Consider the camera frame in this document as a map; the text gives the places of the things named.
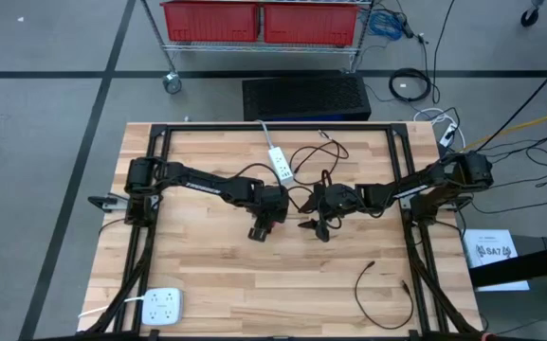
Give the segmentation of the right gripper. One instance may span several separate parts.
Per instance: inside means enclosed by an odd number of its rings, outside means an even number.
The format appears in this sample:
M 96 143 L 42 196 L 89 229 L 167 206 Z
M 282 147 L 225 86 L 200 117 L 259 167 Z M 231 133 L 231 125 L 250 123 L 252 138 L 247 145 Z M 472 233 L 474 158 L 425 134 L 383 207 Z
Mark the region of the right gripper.
M 361 210 L 362 204 L 353 188 L 343 184 L 330 186 L 315 184 L 313 193 L 308 196 L 307 201 L 299 208 L 299 213 L 316 212 L 321 220 L 329 221 Z M 325 221 L 311 219 L 299 223 L 298 227 L 315 229 L 316 237 L 320 241 L 329 242 L 330 234 L 328 224 Z

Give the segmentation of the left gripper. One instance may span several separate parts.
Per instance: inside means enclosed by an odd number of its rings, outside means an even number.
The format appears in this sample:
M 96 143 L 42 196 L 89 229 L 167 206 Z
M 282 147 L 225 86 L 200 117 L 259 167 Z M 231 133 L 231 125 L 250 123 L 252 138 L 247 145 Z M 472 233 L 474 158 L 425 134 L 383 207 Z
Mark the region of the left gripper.
M 253 201 L 248 211 L 256 218 L 255 225 L 248 231 L 248 238 L 264 242 L 273 224 L 285 222 L 289 206 L 288 190 L 284 186 L 263 186 L 255 188 Z

